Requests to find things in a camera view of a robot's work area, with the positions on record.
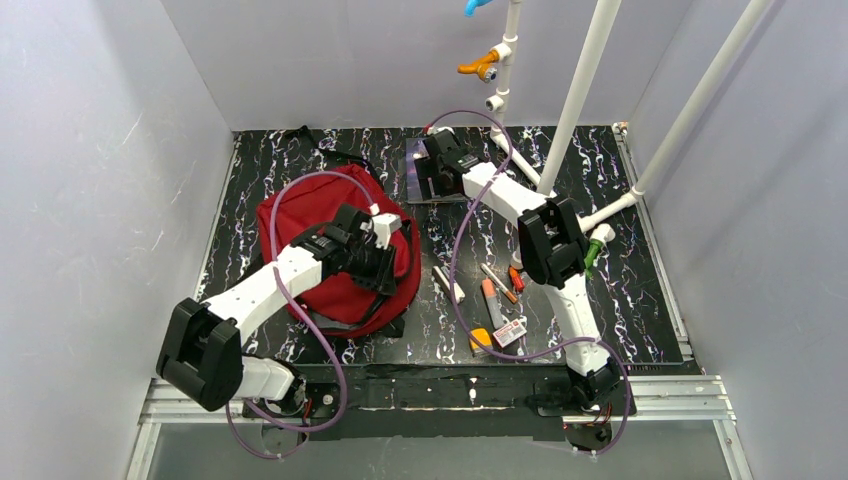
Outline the purple galaxy cover book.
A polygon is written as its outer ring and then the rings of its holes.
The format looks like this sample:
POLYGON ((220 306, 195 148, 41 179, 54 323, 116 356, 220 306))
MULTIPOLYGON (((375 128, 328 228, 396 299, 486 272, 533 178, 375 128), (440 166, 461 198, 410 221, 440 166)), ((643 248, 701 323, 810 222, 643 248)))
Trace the purple galaxy cover book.
POLYGON ((436 196, 429 184, 423 185, 419 179, 418 164, 428 158, 422 138, 409 138, 405 141, 405 179, 406 196, 409 204, 449 204, 465 200, 460 194, 436 196))

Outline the red student backpack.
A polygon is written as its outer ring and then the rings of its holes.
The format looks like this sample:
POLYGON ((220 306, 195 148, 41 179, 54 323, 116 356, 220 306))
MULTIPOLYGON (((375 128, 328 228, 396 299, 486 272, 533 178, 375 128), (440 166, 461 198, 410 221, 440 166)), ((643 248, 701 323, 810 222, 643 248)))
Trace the red student backpack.
POLYGON ((397 291, 393 296, 360 288, 349 275, 340 274, 299 295, 297 300, 324 334, 343 338, 374 333, 406 313, 421 282, 418 225, 364 168, 349 164, 333 169, 329 175, 305 177, 283 194, 278 210, 273 212, 275 200, 271 196, 256 209, 265 263, 272 260, 272 230, 276 231, 277 246, 282 248, 308 228, 331 221, 343 203, 366 210, 369 201, 374 200, 381 212, 399 215, 401 229, 391 237, 391 245, 397 249, 394 262, 397 291))

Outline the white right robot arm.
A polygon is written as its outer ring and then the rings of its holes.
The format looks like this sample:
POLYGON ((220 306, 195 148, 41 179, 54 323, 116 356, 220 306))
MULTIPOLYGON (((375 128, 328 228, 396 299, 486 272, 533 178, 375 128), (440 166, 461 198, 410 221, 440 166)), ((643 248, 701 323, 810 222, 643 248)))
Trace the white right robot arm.
POLYGON ((433 198, 461 194, 517 228, 523 270, 542 287, 567 339, 600 337, 588 299, 585 257, 589 241, 572 202, 547 197, 472 155, 443 128, 423 139, 427 156, 416 167, 419 184, 433 198))

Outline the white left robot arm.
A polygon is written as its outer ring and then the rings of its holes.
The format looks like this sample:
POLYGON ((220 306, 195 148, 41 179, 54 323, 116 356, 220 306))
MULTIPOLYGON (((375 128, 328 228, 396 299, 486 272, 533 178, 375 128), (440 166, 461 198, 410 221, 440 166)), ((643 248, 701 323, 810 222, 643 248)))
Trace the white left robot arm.
POLYGON ((391 237, 401 226, 397 214, 344 204, 332 221, 297 235, 234 287, 203 303, 182 300, 171 314, 157 375, 207 411, 233 399, 287 398, 295 373, 278 361, 244 355, 245 341, 295 297, 338 274, 383 296, 395 293, 391 237))

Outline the orange pipe valve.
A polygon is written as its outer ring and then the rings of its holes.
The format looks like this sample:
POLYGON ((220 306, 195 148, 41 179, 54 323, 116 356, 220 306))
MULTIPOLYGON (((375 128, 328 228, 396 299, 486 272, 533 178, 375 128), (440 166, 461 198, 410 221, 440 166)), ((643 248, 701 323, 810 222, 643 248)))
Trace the orange pipe valve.
POLYGON ((491 49, 486 55, 471 63, 458 65, 457 73, 460 75, 473 75, 484 83, 490 83, 497 77, 497 64, 499 61, 500 54, 495 49, 491 49))

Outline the thin orange tip pen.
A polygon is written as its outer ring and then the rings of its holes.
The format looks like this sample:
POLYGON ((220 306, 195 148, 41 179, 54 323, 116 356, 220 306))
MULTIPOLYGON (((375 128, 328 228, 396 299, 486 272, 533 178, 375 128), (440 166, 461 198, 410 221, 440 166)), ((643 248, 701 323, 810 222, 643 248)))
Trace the thin orange tip pen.
POLYGON ((496 275, 496 273, 490 268, 490 266, 486 263, 480 264, 481 271, 486 275, 488 279, 490 279, 495 287, 512 303, 518 303, 518 297, 512 292, 510 288, 506 286, 506 284, 496 275))

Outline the small orange red marker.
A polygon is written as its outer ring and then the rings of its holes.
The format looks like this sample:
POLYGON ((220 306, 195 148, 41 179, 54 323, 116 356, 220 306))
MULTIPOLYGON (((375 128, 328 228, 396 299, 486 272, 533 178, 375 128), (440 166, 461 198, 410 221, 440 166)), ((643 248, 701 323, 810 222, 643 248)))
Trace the small orange red marker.
POLYGON ((513 290, 518 294, 522 293, 525 289, 525 283, 524 283, 524 280, 522 278, 521 272, 517 268, 510 266, 508 268, 508 275, 509 275, 513 290))

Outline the blue pipe valve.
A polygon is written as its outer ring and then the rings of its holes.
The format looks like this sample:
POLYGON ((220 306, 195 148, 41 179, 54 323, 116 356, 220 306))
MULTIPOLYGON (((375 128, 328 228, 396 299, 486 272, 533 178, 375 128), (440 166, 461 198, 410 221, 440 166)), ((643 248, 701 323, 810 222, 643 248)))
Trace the blue pipe valve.
POLYGON ((467 0, 464 7, 464 15, 473 17, 476 10, 489 4, 492 0, 467 0))

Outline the green pipe valve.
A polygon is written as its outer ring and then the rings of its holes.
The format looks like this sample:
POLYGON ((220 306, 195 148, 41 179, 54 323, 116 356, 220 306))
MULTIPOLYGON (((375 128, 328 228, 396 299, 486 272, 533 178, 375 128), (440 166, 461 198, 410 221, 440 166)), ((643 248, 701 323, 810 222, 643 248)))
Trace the green pipe valve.
POLYGON ((587 278, 591 278, 593 276, 592 268, 604 247, 605 242, 602 240, 595 238, 589 240, 588 251, 584 258, 584 273, 587 278))

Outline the red white eraser box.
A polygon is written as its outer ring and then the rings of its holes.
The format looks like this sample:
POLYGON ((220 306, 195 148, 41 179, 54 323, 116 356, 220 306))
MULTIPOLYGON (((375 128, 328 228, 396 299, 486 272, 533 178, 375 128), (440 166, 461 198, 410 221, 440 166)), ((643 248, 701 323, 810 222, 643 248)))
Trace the red white eraser box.
POLYGON ((492 333, 493 341, 501 348, 505 348, 522 338, 527 333, 527 328, 522 321, 513 320, 492 333))

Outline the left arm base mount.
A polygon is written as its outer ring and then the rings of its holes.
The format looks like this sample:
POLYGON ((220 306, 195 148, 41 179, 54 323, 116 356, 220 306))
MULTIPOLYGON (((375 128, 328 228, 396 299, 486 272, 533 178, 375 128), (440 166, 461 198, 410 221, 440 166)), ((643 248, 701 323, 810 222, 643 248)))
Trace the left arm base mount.
POLYGON ((262 410, 276 422, 286 422, 306 431, 295 431, 293 452, 303 447, 313 433, 325 429, 325 424, 342 411, 342 388, 336 381, 310 382, 307 376, 289 362, 282 365, 293 374, 293 381, 279 400, 262 400, 262 410))

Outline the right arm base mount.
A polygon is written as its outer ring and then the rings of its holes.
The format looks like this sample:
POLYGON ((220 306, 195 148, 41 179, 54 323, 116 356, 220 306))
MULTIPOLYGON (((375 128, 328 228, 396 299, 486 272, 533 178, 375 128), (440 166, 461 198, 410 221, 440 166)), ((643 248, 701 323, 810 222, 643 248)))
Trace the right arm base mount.
POLYGON ((545 379, 533 384, 525 405, 541 417, 565 417, 566 441, 587 454, 601 453, 616 443, 613 421, 637 413, 635 398, 622 381, 606 391, 586 393, 569 379, 545 379))

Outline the aluminium front rail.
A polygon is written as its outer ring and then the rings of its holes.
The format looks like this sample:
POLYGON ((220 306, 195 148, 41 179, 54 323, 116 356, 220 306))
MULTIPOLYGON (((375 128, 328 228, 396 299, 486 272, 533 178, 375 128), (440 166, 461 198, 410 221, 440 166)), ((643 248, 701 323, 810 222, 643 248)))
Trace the aluminium front rail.
MULTIPOLYGON (((630 381, 636 412, 632 421, 706 420, 713 423, 730 477, 751 479, 736 415, 718 375, 637 376, 630 381)), ((209 412, 162 380, 149 386, 126 477, 145 479, 164 424, 224 424, 224 409, 209 412)))

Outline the white PVC pipe frame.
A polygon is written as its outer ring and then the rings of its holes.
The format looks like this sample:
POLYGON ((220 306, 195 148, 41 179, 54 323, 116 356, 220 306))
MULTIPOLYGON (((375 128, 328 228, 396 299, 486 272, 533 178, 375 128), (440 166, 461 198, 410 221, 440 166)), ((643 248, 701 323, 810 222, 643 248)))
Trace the white PVC pipe frame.
MULTIPOLYGON (((666 133, 743 14, 744 1, 624 1, 578 125, 642 127, 660 103, 666 133)), ((553 138, 595 10, 593 1, 525 1, 518 25, 509 125, 553 138)))

